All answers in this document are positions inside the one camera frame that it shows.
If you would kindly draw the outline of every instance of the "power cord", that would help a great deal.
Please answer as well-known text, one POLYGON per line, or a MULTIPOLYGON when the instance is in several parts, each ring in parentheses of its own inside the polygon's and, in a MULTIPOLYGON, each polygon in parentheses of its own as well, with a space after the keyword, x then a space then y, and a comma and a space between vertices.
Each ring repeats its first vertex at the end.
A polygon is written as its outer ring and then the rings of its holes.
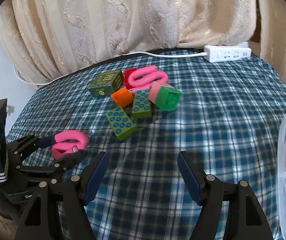
MULTIPOLYGON (((146 51, 136 51, 136 52, 131 52, 131 53, 128 53, 128 54, 125 54, 125 55, 132 55, 132 54, 146 54, 146 55, 149 55, 149 56, 152 56, 152 57, 164 57, 164 58, 184 58, 184 57, 204 57, 207 55, 207 52, 200 52, 200 53, 195 53, 195 54, 184 54, 184 55, 158 55, 158 54, 153 54, 153 53, 149 53, 149 52, 146 52, 146 51)), ((22 82, 26 83, 26 84, 29 84, 29 85, 38 85, 38 86, 45 86, 45 85, 49 85, 51 84, 52 82, 60 79, 60 78, 64 78, 65 76, 69 75, 64 75, 64 76, 61 76, 61 77, 58 77, 56 79, 53 79, 51 82, 49 83, 46 83, 46 84, 36 84, 36 83, 29 83, 29 82, 26 82, 24 79, 22 79, 14 64, 13 64, 13 68, 14 68, 14 72, 16 74, 16 77, 21 80, 22 82)))

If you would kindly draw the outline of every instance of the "blue gripper pad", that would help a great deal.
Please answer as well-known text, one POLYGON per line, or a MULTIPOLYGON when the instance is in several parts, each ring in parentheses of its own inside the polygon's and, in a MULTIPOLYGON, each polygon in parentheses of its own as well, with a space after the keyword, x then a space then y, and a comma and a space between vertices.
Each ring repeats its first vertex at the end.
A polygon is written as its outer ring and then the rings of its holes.
POLYGON ((83 202, 87 205, 89 202, 95 199, 98 193, 100 184, 107 170, 109 156, 105 152, 100 152, 96 157, 94 163, 91 165, 93 172, 86 185, 86 194, 83 198, 83 202))
POLYGON ((54 144, 56 144, 56 140, 54 138, 54 135, 44 137, 36 143, 36 145, 41 149, 47 148, 47 147, 52 146, 54 144))
POLYGON ((185 185, 187 187, 188 192, 190 193, 190 196, 193 201, 195 201, 199 206, 203 205, 203 199, 201 197, 201 188, 205 187, 205 181, 203 180, 201 175, 198 173, 197 169, 195 172, 198 174, 195 174, 191 166, 194 165, 191 160, 186 160, 188 158, 186 155, 186 152, 180 152, 178 154, 178 167, 179 171, 183 177, 183 180, 185 182, 185 185))

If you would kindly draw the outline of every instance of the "bed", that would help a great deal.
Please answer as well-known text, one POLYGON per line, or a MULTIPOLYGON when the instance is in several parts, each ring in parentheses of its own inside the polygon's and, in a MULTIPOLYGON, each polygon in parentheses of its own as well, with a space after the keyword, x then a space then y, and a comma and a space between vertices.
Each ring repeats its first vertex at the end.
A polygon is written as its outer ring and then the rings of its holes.
MULTIPOLYGON (((166 55, 195 50, 161 50, 166 55)), ((86 207, 98 239, 188 239, 201 208, 190 198, 177 155, 222 181, 244 179, 255 192, 274 239, 282 239, 276 207, 278 127, 286 114, 286 86, 267 62, 249 57, 209 63, 199 58, 122 56, 93 65, 39 89, 12 127, 7 141, 34 133, 49 136, 75 129, 90 137, 87 156, 65 173, 79 174, 100 151, 110 156, 107 173, 86 207), (173 112, 153 109, 134 119, 138 131, 118 141, 105 114, 110 97, 94 98, 87 86, 97 73, 156 65, 183 92, 173 112)), ((51 150, 35 152, 29 165, 49 165, 51 150)), ((216 239, 222 239, 228 205, 223 205, 216 239)), ((63 233, 69 238, 60 206, 63 233)))

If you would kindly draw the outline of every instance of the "plastic lid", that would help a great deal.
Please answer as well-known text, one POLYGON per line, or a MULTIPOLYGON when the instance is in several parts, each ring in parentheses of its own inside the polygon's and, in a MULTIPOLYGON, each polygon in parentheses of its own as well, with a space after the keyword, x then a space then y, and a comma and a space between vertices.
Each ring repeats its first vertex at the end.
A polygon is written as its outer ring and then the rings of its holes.
POLYGON ((286 139, 286 116, 282 120, 278 133, 277 181, 276 181, 276 203, 277 203, 278 217, 283 238, 286 240, 285 139, 286 139))

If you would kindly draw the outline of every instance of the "white power strip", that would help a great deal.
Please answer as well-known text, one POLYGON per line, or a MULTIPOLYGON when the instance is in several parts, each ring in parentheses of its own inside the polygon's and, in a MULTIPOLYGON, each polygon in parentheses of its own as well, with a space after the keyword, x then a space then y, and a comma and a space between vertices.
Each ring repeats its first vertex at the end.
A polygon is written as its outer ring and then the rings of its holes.
POLYGON ((206 56, 204 58, 213 62, 231 61, 237 60, 244 57, 250 57, 252 50, 250 48, 241 46, 214 46, 205 45, 204 52, 206 56))

